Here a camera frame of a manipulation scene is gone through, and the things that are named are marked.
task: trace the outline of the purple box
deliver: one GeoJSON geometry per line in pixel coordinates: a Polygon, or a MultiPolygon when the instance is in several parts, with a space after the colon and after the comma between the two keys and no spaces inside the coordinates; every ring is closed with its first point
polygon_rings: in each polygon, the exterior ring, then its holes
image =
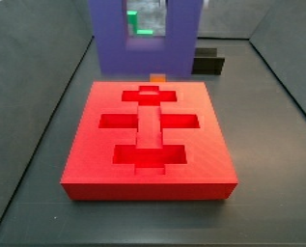
{"type": "Polygon", "coordinates": [[[189,77],[204,0],[170,0],[165,37],[129,36],[127,1],[90,0],[101,71],[189,77]]]}

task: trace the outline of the gray surface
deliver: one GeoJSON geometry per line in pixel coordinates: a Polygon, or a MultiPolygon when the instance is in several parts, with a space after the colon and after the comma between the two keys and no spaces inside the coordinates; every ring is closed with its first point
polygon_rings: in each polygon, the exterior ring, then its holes
{"type": "Polygon", "coordinates": [[[278,2],[250,42],[306,112],[306,0],[278,2]]]}
{"type": "Polygon", "coordinates": [[[73,2],[0,2],[0,217],[90,40],[73,2]]]}
{"type": "Polygon", "coordinates": [[[210,0],[202,12],[200,37],[249,39],[280,0],[210,0]]]}
{"type": "Polygon", "coordinates": [[[73,0],[73,3],[77,7],[79,15],[82,16],[82,18],[87,24],[90,32],[93,32],[93,23],[91,23],[91,16],[90,16],[87,1],[89,0],[73,0]]]}
{"type": "Polygon", "coordinates": [[[93,45],[0,224],[0,243],[306,243],[306,119],[248,41],[198,45],[218,47],[226,57],[221,76],[193,79],[208,81],[240,176],[232,198],[69,200],[58,182],[93,81],[101,78],[93,45]]]}

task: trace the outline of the red foam block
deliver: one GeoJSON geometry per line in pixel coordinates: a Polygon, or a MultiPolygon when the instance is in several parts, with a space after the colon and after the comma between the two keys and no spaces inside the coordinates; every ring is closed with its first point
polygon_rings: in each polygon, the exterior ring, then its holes
{"type": "Polygon", "coordinates": [[[73,200],[218,200],[238,178],[205,83],[91,88],[61,184],[73,200]]]}

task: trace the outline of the gray wall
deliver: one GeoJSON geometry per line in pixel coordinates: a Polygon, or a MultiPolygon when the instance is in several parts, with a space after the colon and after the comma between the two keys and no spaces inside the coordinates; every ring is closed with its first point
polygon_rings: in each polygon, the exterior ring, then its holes
{"type": "Polygon", "coordinates": [[[93,24],[91,24],[91,16],[90,16],[90,10],[89,10],[89,0],[71,0],[77,11],[85,21],[85,23],[87,24],[87,27],[90,29],[90,32],[93,32],[93,24]]]}
{"type": "Polygon", "coordinates": [[[278,2],[250,42],[306,112],[306,0],[278,2]]]}
{"type": "Polygon", "coordinates": [[[0,1],[0,217],[90,41],[73,1],[0,1]]]}
{"type": "Polygon", "coordinates": [[[210,0],[201,17],[200,37],[249,39],[278,0],[210,0]]]}

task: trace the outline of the block top face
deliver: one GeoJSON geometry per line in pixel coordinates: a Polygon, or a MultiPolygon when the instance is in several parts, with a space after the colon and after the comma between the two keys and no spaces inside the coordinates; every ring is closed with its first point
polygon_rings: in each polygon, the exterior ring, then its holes
{"type": "Polygon", "coordinates": [[[95,82],[61,183],[237,184],[205,83],[95,82]]]}

